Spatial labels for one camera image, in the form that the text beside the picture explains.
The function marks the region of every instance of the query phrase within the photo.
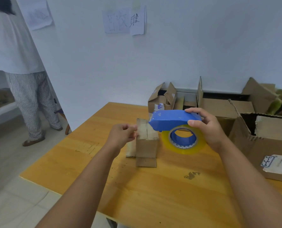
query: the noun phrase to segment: shoe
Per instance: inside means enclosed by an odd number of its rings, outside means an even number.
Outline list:
[[[63,127],[59,128],[59,129],[55,129],[55,128],[53,128],[53,127],[51,127],[51,128],[54,129],[54,130],[57,130],[57,131],[63,130]]]
[[[44,136],[42,136],[40,139],[37,139],[37,140],[34,140],[34,141],[26,140],[26,141],[24,141],[23,146],[30,146],[30,145],[36,144],[38,142],[41,142],[43,140],[45,140]]]

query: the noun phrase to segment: striped pants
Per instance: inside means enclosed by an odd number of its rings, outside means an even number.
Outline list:
[[[44,136],[38,110],[44,113],[51,127],[62,127],[59,117],[55,114],[55,103],[46,71],[28,74],[6,73],[6,77],[29,130],[30,140],[38,140]]]

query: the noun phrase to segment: forearm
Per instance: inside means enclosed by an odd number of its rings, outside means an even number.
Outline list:
[[[282,195],[227,139],[220,150],[234,195],[248,227],[282,227]]]
[[[90,227],[113,159],[110,149],[102,147],[36,228]]]

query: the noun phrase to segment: tape dispenser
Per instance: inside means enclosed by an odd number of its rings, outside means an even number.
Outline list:
[[[188,125],[188,120],[200,120],[200,115],[187,113],[184,110],[155,111],[149,124],[156,131],[161,132],[165,147],[181,154],[194,154],[199,152],[206,141],[202,132]],[[189,137],[179,136],[177,131],[188,131]]]

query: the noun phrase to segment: right hand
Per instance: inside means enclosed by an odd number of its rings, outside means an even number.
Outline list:
[[[191,127],[195,127],[201,130],[204,134],[204,138],[208,145],[217,153],[222,149],[224,142],[226,142],[228,137],[221,128],[217,118],[205,111],[202,108],[189,108],[185,110],[188,113],[198,113],[203,117],[202,121],[199,120],[188,120],[188,124]]]

